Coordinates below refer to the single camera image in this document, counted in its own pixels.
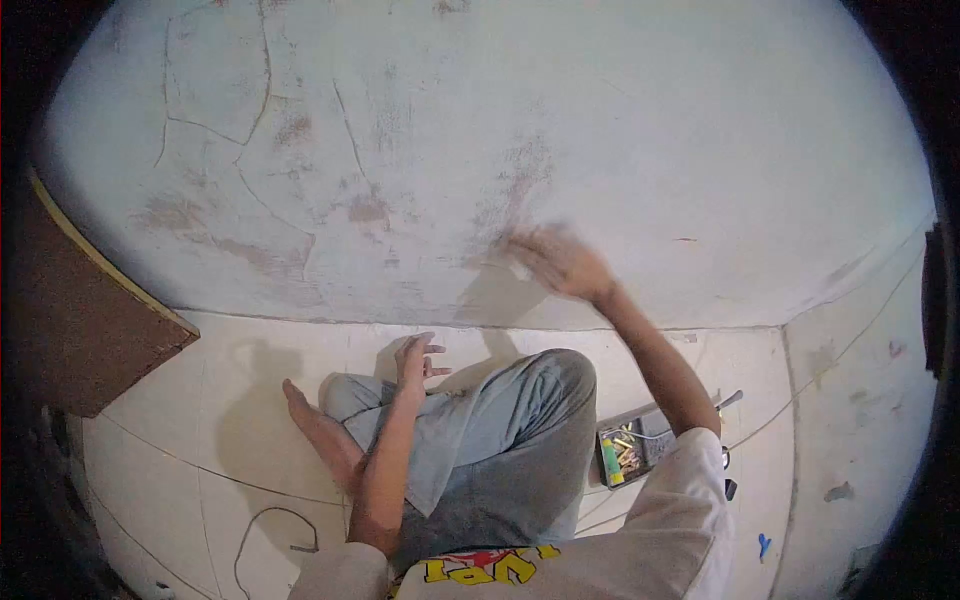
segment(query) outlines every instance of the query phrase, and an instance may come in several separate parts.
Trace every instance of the white wall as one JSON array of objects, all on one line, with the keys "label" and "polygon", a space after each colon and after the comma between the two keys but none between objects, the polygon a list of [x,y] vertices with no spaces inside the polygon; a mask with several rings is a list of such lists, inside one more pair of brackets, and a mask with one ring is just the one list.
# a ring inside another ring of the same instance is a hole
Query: white wall
[{"label": "white wall", "polygon": [[67,214],[177,307],[599,326],[484,266],[507,226],[566,219],[661,326],[782,324],[932,208],[833,1],[260,9],[117,2],[38,137]]},{"label": "white wall", "polygon": [[786,326],[797,479],[773,598],[833,597],[909,489],[936,387],[924,370],[923,252],[920,232],[863,287]]}]

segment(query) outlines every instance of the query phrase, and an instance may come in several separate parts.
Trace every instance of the bare foot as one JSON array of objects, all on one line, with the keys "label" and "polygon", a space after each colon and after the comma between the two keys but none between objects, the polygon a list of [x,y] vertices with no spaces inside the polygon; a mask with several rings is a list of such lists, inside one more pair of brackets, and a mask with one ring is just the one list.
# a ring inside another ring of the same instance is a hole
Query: bare foot
[{"label": "bare foot", "polygon": [[363,449],[343,425],[310,406],[290,379],[283,380],[283,394],[287,396],[290,418],[330,469],[333,481],[353,496],[367,464]]}]

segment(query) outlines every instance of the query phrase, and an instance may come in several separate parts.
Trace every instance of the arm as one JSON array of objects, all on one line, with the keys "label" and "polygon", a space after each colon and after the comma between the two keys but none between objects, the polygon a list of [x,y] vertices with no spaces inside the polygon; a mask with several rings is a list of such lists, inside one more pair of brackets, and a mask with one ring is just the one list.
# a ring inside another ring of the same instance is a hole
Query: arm
[{"label": "arm", "polygon": [[425,352],[444,352],[442,346],[428,346],[433,333],[409,338],[396,351],[397,387],[367,467],[353,499],[347,541],[360,541],[390,557],[399,544],[407,468],[413,445],[414,423],[426,398],[424,379],[447,374],[434,369]]},{"label": "arm", "polygon": [[515,234],[508,248],[545,287],[590,302],[613,325],[675,436],[705,427],[720,437],[720,417],[700,379],[647,321],[600,256],[559,228]]}]

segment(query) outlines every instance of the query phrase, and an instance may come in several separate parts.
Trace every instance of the hand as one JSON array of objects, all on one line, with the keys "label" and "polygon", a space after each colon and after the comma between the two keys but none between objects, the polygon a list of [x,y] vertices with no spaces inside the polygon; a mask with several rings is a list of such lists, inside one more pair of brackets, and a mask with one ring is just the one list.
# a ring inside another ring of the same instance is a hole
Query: hand
[{"label": "hand", "polygon": [[433,331],[427,331],[407,338],[394,354],[396,359],[396,384],[398,388],[417,393],[422,399],[426,395],[423,381],[435,375],[446,375],[452,369],[435,368],[429,356],[446,352],[443,346],[427,345],[433,339]]},{"label": "hand", "polygon": [[507,252],[526,265],[543,287],[557,294],[596,304],[616,285],[604,259],[559,226],[515,231]]}]

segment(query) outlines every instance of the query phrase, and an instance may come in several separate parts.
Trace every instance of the white floor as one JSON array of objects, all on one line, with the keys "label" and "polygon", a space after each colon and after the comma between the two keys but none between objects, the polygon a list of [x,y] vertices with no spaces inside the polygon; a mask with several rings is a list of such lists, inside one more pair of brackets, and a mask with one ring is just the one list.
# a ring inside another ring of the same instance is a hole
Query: white floor
[{"label": "white floor", "polygon": [[[281,506],[307,517],[321,543],[344,539],[348,506],[290,422],[280,390],[293,379],[317,402],[332,372],[392,378],[392,343],[424,328],[302,324],[185,311],[203,338],[150,373],[96,419],[84,421],[87,499],[114,569],[143,598],[156,582],[180,599],[244,600],[233,563],[251,517]],[[520,354],[575,348],[598,373],[597,418],[651,402],[635,365],[608,330],[579,332],[430,327],[455,373],[441,387],[478,381]],[[790,383],[780,328],[669,331],[710,393],[744,397],[724,411],[737,554],[728,598],[766,598],[780,559],[793,480]],[[616,493],[590,483],[578,535],[618,528],[640,484]],[[759,534],[773,540],[763,561]],[[254,524],[237,573],[252,598],[282,598],[312,531],[271,512]]]}]

